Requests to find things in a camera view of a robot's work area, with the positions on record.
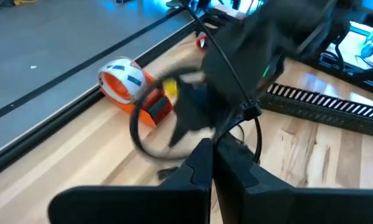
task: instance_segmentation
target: black cable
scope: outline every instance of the black cable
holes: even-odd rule
[[[360,56],[360,55],[355,55],[355,61],[356,61],[356,63],[358,63],[358,58],[360,58],[363,62],[365,62],[366,65],[368,65],[371,68],[373,68],[373,65],[371,65],[369,62],[367,62],[367,60],[364,57]]]
[[[338,59],[338,56],[337,56],[335,53],[333,53],[333,52],[330,52],[330,51],[328,51],[328,50],[325,50],[323,53],[332,56],[335,60]]]
[[[337,53],[337,57],[338,57],[338,59],[337,59],[338,66],[339,66],[340,71],[342,72],[342,71],[344,71],[344,59],[342,58],[342,54],[341,54],[340,49],[339,49],[340,43],[339,42],[336,43],[335,49],[336,49],[336,53]]]
[[[238,79],[238,76],[232,66],[232,64],[229,62],[229,59],[227,58],[224,51],[219,47],[217,41],[215,41],[214,36],[208,31],[208,29],[205,27],[203,22],[198,18],[198,16],[194,13],[194,11],[187,5],[187,3],[184,0],[181,0],[182,4],[186,8],[186,10],[189,12],[189,14],[193,17],[193,19],[198,23],[198,25],[201,27],[201,29],[205,32],[209,40],[212,42],[214,47],[217,49],[217,51],[221,54],[222,58],[225,60],[226,64],[228,65],[230,71],[232,72],[233,77],[235,78],[238,87],[240,88],[240,91],[243,94],[243,97],[245,98],[246,105],[251,105],[250,100],[248,99],[248,96],[246,94],[246,91],[244,90],[242,86],[242,82]]]
[[[237,120],[236,122],[234,122],[234,124],[230,125],[228,130],[222,132],[222,134],[220,134],[220,136],[218,137],[218,139],[214,143],[214,150],[218,148],[219,143],[221,142],[221,140],[225,136],[225,134],[227,134],[234,127],[240,125],[240,123],[243,122],[243,121],[244,121],[244,119]],[[261,131],[260,121],[258,120],[258,118],[254,118],[254,122],[255,122],[255,128],[257,129],[257,146],[256,146],[256,149],[255,149],[253,162],[258,164],[260,162],[261,152],[262,152],[262,131]]]
[[[244,134],[244,130],[243,130],[243,127],[240,125],[240,124],[237,124],[238,128],[240,129],[240,131],[242,132],[242,140],[238,139],[238,138],[235,138],[240,144],[244,144],[244,140],[245,140],[245,134]]]

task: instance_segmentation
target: orange object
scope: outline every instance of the orange object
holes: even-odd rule
[[[103,75],[105,76],[107,85],[113,90],[117,95],[120,97],[130,100],[131,96],[126,87],[120,82],[118,79],[116,79],[112,74],[103,72]]]
[[[152,84],[154,82],[154,78],[145,71],[143,71],[143,73],[144,73],[144,76],[145,76],[147,82],[149,84]],[[110,83],[109,85],[110,85],[112,90],[115,90],[115,89],[118,89],[118,87],[121,87],[121,86],[118,85],[118,83],[120,83],[120,85],[122,85],[121,82],[119,82],[116,78],[114,78],[110,74],[107,74],[107,75],[108,76],[106,76],[106,78],[109,78],[107,80],[107,82]],[[116,100],[114,100],[113,98],[109,97],[108,94],[103,89],[101,89],[101,91],[103,92],[103,94],[105,94],[110,99],[110,101],[112,101],[115,105],[120,107],[123,111],[127,112],[128,114],[131,114],[132,111],[134,110],[134,104],[119,103]],[[123,91],[117,92],[117,94],[119,94],[121,97],[126,96],[126,95],[124,95]],[[166,103],[166,105],[163,108],[161,108],[161,111],[154,118],[152,118],[152,116],[148,113],[148,109],[150,107],[152,107],[162,96],[166,97],[168,102]],[[144,124],[153,128],[160,121],[162,121],[165,118],[165,116],[171,112],[171,110],[172,110],[172,103],[170,102],[169,98],[164,94],[164,91],[153,90],[149,94],[149,96],[146,98],[146,101],[144,102],[144,104],[142,106],[142,110],[140,112],[139,120],[142,121]]]

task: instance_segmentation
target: blue light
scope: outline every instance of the blue light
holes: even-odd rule
[[[160,7],[161,9],[164,9],[165,11],[168,10],[168,7],[166,6],[166,3],[170,0],[153,0],[153,3],[155,6]]]
[[[125,4],[126,8],[127,9],[137,9],[138,7],[142,7],[142,6],[139,6],[139,1],[130,1],[130,2],[127,2]]]
[[[232,2],[231,0],[222,0],[224,2],[224,5],[229,7],[229,8],[232,8]],[[211,6],[216,6],[218,4],[220,4],[220,2],[218,0],[211,0],[210,2]]]
[[[258,8],[258,0],[252,0],[252,1],[253,3],[251,5],[249,14],[251,14],[251,12],[255,11]],[[247,13],[247,10],[250,4],[251,4],[251,1],[244,0],[240,3],[240,7],[238,10],[242,13]]]
[[[109,11],[115,10],[115,1],[105,0],[101,1],[101,4]]]

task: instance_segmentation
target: light wood surface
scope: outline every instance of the light wood surface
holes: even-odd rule
[[[191,35],[146,67],[153,76],[170,66],[199,63]],[[287,61],[280,83],[345,99],[373,103],[373,94],[298,62]],[[264,111],[262,166],[298,187],[373,188],[373,137]],[[173,166],[134,150],[129,116],[102,99],[0,174],[0,224],[48,223],[47,205],[78,185],[158,185],[156,171]],[[175,123],[170,114],[155,130],[140,126],[150,147],[164,150]],[[242,124],[255,150],[253,122]],[[191,150],[211,131],[186,136],[175,152]],[[222,223],[215,189],[212,223]]]

